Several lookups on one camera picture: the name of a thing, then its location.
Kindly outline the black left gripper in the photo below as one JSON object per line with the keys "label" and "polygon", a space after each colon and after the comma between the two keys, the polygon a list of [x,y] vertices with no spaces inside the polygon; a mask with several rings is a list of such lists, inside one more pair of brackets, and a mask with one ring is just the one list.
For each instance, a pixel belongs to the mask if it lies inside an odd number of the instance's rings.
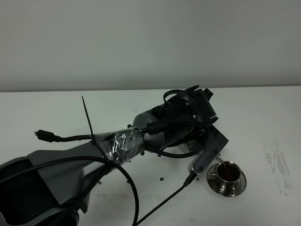
{"label": "black left gripper", "polygon": [[218,117],[209,103],[213,93],[209,89],[203,90],[205,98],[206,111],[203,117],[203,122],[207,126],[208,131],[205,132],[205,137],[202,139],[195,138],[197,144],[194,149],[197,151],[196,157],[190,164],[190,172],[202,173],[220,155],[222,149],[227,145],[228,139],[214,126]]}

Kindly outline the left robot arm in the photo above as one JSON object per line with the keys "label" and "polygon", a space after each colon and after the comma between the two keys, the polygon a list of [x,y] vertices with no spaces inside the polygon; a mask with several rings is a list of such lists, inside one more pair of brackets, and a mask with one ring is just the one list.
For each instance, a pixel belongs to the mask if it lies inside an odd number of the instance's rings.
{"label": "left robot arm", "polygon": [[163,104],[134,119],[127,129],[60,137],[39,130],[39,140],[86,143],[64,151],[37,150],[0,167],[0,223],[3,226],[76,226],[88,209],[90,192],[112,170],[145,151],[181,159],[194,157],[189,185],[228,143],[214,126],[212,92],[194,86],[174,89]]}

